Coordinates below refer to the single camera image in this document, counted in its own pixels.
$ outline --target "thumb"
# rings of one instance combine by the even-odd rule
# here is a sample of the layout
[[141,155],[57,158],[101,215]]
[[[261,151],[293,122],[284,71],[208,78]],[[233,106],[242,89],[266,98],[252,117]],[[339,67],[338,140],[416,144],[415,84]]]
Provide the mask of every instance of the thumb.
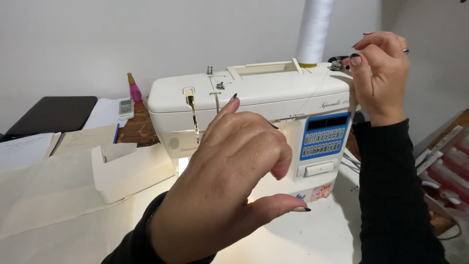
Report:
[[352,71],[356,93],[373,95],[370,66],[365,56],[363,56],[363,54],[353,53],[348,60],[348,65]]
[[311,211],[306,203],[288,194],[275,194],[255,200],[246,205],[247,213],[240,222],[240,229],[246,234],[270,223],[275,218],[293,210]]

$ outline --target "sewing machine body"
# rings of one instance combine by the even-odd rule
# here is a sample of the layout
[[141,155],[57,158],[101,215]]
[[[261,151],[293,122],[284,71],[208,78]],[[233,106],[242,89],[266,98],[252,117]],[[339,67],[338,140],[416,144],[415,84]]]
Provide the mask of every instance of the sewing machine body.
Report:
[[220,108],[237,93],[238,112],[258,113],[277,125],[293,150],[286,177],[262,178],[254,197],[285,193],[312,202],[333,188],[356,110],[350,73],[332,71],[330,65],[304,69],[292,59],[162,78],[151,88],[151,120],[170,158],[190,157],[198,147],[195,123],[201,138],[217,114],[213,93]]

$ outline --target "black sweater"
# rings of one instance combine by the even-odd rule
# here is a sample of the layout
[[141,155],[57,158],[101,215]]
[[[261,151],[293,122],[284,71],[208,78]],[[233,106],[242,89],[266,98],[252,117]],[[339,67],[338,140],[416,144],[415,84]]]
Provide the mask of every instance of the black sweater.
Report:
[[[362,158],[361,263],[447,263],[443,246],[433,236],[422,181],[416,175],[408,119],[382,127],[367,122],[354,126],[354,132]],[[163,264],[145,225],[165,195],[150,203],[135,229],[102,263]],[[193,263],[208,264],[214,257]]]

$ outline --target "white thread spool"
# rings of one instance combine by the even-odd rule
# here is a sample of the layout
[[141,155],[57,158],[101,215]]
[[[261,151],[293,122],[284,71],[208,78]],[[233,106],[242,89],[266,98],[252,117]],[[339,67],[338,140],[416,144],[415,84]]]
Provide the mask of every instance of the white thread spool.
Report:
[[302,68],[322,61],[334,0],[306,0],[301,19],[296,60]]

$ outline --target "woman's right hand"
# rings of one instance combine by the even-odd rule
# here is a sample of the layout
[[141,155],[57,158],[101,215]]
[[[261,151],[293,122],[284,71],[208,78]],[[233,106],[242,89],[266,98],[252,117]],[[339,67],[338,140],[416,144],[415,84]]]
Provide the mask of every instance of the woman's right hand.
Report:
[[364,34],[353,48],[360,52],[343,63],[350,66],[357,101],[370,115],[371,126],[405,120],[402,104],[409,70],[404,54],[406,40],[391,32],[375,32]]

